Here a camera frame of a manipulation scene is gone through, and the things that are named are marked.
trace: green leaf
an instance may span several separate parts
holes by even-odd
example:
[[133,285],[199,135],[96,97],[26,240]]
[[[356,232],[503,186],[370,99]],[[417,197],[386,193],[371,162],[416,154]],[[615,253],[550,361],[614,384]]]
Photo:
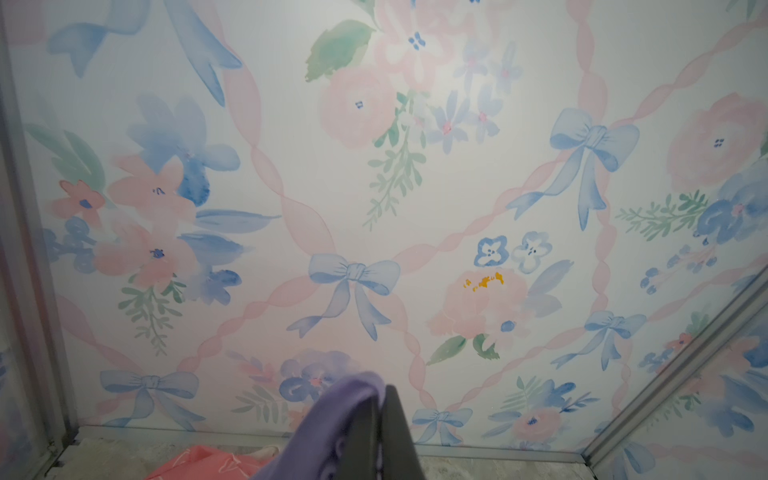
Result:
[[373,8],[376,6],[376,0],[352,0],[352,3],[362,8],[368,15],[371,15],[371,18],[373,18],[373,21],[376,21],[376,14],[373,12]]
[[372,32],[373,28],[357,20],[345,20],[325,30],[312,45],[306,60],[306,81],[330,76],[336,70],[362,59]]
[[481,333],[480,335],[477,335],[474,340],[472,340],[472,346],[475,347],[475,351],[478,353],[478,355],[487,360],[496,360],[501,358],[494,350],[494,345],[491,345],[491,347],[487,350],[482,349],[482,343],[485,341],[485,337],[486,335]]
[[261,398],[263,398],[265,400],[269,400],[270,402],[274,402],[275,401],[274,397],[272,397],[270,395],[270,393],[267,392],[264,389],[264,387],[262,387],[260,385],[254,385],[253,386],[253,391],[256,392]]
[[245,412],[249,412],[250,410],[253,409],[253,407],[254,407],[254,405],[246,405],[244,407],[240,407],[238,409],[232,410],[232,413],[245,413]]
[[80,161],[88,169],[89,178],[83,179],[85,183],[91,188],[91,190],[102,191],[106,184],[106,178],[104,178],[104,168],[101,166],[101,161],[96,156],[93,149],[85,143],[85,140],[73,134],[70,131],[64,131],[64,136],[72,146],[72,150],[80,158]]
[[467,339],[461,335],[451,337],[447,339],[441,346],[437,347],[437,350],[429,357],[427,365],[434,365],[436,363],[447,360],[452,356],[456,356],[461,352],[467,344]]

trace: stone floor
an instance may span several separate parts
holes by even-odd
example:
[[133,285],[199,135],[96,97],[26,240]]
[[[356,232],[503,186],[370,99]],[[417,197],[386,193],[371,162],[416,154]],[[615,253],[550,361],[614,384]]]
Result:
[[[250,454],[255,447],[227,447],[226,452]],[[184,450],[170,443],[141,444],[122,440],[83,439],[60,458],[46,480],[143,480]],[[422,457],[428,480],[592,480],[589,468],[576,463],[518,462],[473,458]]]

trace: small blue flower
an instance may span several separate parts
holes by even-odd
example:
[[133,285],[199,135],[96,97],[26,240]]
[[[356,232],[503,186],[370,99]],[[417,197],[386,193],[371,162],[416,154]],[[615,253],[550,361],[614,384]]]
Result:
[[475,266],[499,266],[509,258],[507,237],[484,238],[478,242]]
[[520,245],[512,250],[511,257],[518,263],[523,273],[533,273],[541,265],[541,258],[552,251],[552,244],[547,243],[549,234],[545,232],[528,232],[523,236]]
[[237,286],[242,282],[240,275],[232,270],[214,272],[210,266],[204,266],[199,273],[187,281],[184,295],[190,300],[202,299],[206,305],[210,305],[214,300],[222,305],[229,305],[231,296],[226,287]]
[[442,142],[442,151],[446,155],[451,153],[454,138],[457,141],[469,140],[467,132],[458,127],[458,125],[464,121],[467,112],[469,112],[469,99],[464,99],[462,104],[458,107],[458,111],[456,111],[457,102],[458,92],[454,90],[448,96],[448,101],[445,103],[445,110],[443,110],[442,107],[432,109],[432,114],[435,116],[438,130],[433,130],[427,133],[427,140],[430,144]]

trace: pink fabric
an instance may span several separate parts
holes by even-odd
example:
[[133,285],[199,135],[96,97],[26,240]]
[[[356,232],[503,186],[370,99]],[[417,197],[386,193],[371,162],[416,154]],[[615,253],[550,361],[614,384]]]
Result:
[[261,470],[271,459],[234,455],[196,445],[184,450],[145,480],[243,480]]

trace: purple fabric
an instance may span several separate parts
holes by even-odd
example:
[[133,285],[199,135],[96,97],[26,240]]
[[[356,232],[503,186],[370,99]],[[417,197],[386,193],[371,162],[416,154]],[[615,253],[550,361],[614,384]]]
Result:
[[384,382],[374,372],[345,377],[317,400],[280,455],[251,480],[327,480],[339,463],[355,408],[371,397],[384,403]]

